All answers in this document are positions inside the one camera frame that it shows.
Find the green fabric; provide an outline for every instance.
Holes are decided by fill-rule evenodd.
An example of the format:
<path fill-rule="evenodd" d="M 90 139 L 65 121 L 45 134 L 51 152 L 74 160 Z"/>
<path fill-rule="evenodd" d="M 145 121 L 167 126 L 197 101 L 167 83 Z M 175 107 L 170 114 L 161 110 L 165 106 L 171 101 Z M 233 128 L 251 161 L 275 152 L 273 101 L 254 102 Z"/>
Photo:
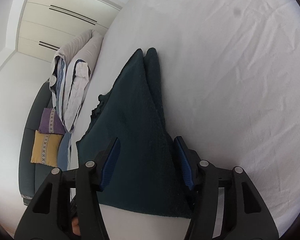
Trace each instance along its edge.
<path fill-rule="evenodd" d="M 112 90 L 99 96 L 86 134 L 77 142 L 79 163 L 93 160 L 118 137 L 121 153 L 110 184 L 98 192 L 101 204 L 133 212 L 191 217 L 172 162 L 165 130 L 160 65 L 154 48 L 138 49 Z"/>

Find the purple pillow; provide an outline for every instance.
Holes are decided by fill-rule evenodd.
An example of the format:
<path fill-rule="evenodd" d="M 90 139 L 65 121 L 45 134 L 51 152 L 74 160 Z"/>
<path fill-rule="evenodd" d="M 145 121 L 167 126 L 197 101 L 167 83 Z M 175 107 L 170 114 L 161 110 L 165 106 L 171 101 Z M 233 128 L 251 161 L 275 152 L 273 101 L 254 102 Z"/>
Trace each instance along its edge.
<path fill-rule="evenodd" d="M 65 134 L 65 129 L 54 108 L 45 108 L 41 116 L 39 133 Z"/>

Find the pillow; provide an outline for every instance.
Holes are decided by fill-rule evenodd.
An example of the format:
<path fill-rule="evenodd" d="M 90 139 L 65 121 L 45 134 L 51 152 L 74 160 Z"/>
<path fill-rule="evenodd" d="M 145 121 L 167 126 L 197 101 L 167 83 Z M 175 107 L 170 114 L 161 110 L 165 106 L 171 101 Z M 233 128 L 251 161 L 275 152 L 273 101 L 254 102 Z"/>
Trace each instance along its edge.
<path fill-rule="evenodd" d="M 68 150 L 69 150 L 70 139 L 71 139 L 71 133 L 66 132 L 59 146 L 57 167 L 59 167 L 62 171 L 66 171 L 68 169 L 68 163 L 69 163 Z"/>
<path fill-rule="evenodd" d="M 31 162 L 56 167 L 58 149 L 62 136 L 63 135 L 59 134 L 44 134 L 35 131 Z"/>
<path fill-rule="evenodd" d="M 40 133 L 65 134 L 65 129 L 54 108 L 45 108 L 41 116 Z"/>

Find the bed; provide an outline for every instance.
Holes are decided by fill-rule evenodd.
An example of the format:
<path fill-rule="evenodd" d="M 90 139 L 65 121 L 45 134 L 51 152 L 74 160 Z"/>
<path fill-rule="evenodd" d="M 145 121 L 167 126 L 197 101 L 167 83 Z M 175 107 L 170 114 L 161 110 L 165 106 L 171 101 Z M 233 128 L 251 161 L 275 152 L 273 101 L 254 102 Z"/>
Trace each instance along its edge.
<path fill-rule="evenodd" d="M 104 37 L 77 125 L 90 123 L 138 48 L 156 48 L 166 128 L 215 166 L 242 166 L 280 236 L 300 213 L 300 6 L 296 0 L 130 0 Z M 111 239 L 183 239 L 188 219 L 101 206 Z M 217 215 L 215 236 L 221 226 Z"/>

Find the folded blanket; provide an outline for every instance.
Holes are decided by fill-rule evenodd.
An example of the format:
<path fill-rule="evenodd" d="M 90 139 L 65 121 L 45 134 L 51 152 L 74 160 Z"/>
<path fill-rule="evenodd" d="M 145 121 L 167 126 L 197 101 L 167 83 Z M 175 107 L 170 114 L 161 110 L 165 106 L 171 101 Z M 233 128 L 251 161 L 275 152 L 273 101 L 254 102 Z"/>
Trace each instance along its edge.
<path fill-rule="evenodd" d="M 87 30 L 62 46 L 51 63 L 50 90 L 53 107 L 68 132 L 74 130 L 102 40 L 100 33 Z"/>
<path fill-rule="evenodd" d="M 159 60 L 138 49 L 112 90 L 99 96 L 86 134 L 77 142 L 79 163 L 93 160 L 111 138 L 121 152 L 110 184 L 98 192 L 101 204 L 133 212 L 191 217 L 172 162 L 172 139 L 165 130 Z"/>

